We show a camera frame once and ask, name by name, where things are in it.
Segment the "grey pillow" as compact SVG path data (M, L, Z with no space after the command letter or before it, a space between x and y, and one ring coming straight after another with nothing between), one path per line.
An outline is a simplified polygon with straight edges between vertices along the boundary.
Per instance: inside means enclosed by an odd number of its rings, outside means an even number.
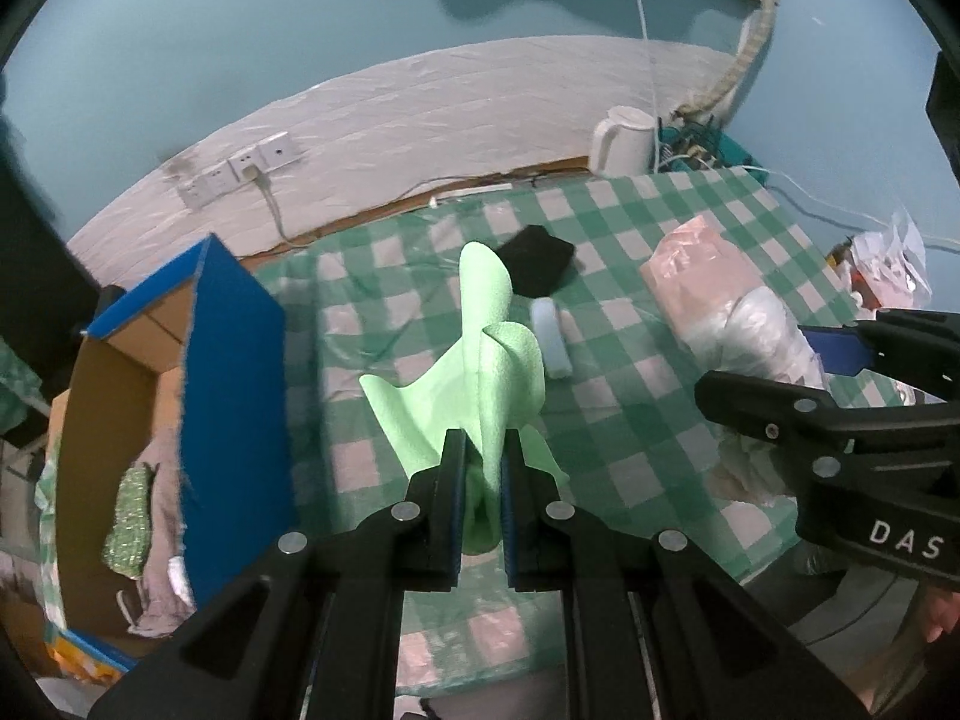
M179 601L167 578L167 561L184 550L178 429L160 429L139 456L139 463L153 472L151 546L143 575L137 580L142 611L128 630L143 639L166 639L195 611Z

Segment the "light green foam sheet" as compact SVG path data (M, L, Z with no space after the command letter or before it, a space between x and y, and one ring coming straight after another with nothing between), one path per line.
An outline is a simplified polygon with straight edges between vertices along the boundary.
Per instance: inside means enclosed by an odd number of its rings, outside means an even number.
M466 431L478 457L467 463L462 551L501 541L501 455L516 429L526 463L565 486L568 475L535 426L545 403L545 369L534 332L508 319L508 269L486 245L460 250L460 338L409 385L364 374L359 387L407 475L438 465L444 437Z

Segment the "white electric kettle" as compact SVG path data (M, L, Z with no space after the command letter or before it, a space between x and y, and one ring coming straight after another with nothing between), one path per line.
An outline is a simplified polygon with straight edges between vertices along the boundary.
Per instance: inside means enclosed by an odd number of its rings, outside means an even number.
M646 110L613 106L596 125L587 167L594 176L644 176L652 171L658 119Z

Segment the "beige insulated pipe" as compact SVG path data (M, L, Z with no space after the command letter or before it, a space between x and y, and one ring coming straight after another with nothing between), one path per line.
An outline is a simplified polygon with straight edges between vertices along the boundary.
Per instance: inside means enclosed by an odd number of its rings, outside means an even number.
M692 98L677 107L674 110L675 117L693 119L700 114L715 114L719 106L734 101L740 82L770 41L775 29L777 3L778 0L758 0L757 11L743 21L745 31L740 36L732 64L711 88L693 94Z

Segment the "pink white plastic-wrapped bundle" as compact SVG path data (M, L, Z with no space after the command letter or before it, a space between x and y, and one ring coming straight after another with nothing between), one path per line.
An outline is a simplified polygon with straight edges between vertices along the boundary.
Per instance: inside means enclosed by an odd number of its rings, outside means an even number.
M708 220L697 216L675 227L640 273L703 371L825 387L822 362L793 312Z

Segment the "small white foam block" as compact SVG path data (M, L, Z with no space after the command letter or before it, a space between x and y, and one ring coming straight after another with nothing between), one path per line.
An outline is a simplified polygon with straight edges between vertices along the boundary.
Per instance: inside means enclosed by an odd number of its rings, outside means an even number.
M573 376L573 362L566 351L560 312L551 298L535 298L530 303L530 327L539 343L545 374L562 380Z

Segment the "green white checkered tablecloth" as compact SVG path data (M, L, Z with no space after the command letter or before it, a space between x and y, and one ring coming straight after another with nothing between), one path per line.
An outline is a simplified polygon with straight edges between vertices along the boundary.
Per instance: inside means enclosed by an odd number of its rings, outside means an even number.
M624 532L679 528L739 580L770 566L796 541L796 507L711 494L718 450L693 401L697 363L641 278L665 234L697 216L754 262L797 320L853 318L822 252L740 171L485 193L352 227L261 266L257 280L286 316L301 525L345 532L402 496L407 478L359 378L404 383L425 372L459 338L462 247L498 245L538 224L574 245L555 296L573 374L548 384L539 422L569 499Z

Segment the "white plastic bags pile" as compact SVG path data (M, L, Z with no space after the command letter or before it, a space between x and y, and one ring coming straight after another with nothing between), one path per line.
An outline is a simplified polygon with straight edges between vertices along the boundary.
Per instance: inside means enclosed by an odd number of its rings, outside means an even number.
M913 218L898 210L884 229L862 231L838 244L828 263L850 291L857 313L926 309L932 301L926 246Z

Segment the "black knit hat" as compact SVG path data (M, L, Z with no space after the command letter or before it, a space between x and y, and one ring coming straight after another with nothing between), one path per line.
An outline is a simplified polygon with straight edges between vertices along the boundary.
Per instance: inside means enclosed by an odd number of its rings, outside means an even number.
M523 298L548 298L562 284L576 247L531 224L496 249L508 270L512 291Z

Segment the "green glittery knitted cloth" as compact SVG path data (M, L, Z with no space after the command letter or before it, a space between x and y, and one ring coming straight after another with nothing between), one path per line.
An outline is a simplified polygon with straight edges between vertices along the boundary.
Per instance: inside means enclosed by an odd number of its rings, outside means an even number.
M130 580L142 577L151 546L151 486L149 466L132 465L124 473L101 551L104 564Z

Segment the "white wall socket strip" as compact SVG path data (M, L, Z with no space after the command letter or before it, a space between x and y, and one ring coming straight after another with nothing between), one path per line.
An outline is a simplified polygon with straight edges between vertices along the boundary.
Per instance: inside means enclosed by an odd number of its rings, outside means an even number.
M304 149L290 132L275 132L243 146L199 174L182 179L176 185L176 192L187 210L200 210L254 182L257 177L296 163L303 154Z

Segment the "blue-edged cardboard box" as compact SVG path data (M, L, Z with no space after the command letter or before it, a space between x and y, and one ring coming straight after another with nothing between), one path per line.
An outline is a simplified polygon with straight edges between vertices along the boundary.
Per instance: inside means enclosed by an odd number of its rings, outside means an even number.
M206 605L295 523L285 312L217 236L94 317L65 395L53 554L64 628L125 637L103 559L122 475L176 442L185 578Z

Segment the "teal plastic basket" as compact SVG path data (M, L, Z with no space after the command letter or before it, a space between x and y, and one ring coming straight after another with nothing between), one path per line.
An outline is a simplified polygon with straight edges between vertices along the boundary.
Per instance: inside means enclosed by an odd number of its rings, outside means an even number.
M719 171L732 167L745 167L748 172L758 174L762 184L766 182L768 171L765 167L755 160L750 151L716 127L713 121L706 124L685 122L659 130L659 156L656 160L659 174Z

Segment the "white bag with blue print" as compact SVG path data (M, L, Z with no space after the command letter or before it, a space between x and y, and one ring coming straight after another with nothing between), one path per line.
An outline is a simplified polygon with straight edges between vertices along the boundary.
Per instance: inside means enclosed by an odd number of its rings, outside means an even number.
M195 610L194 594L190 587L189 575L185 568L184 556L176 554L167 561L167 578L171 583L171 589L179 598L179 601L187 608Z

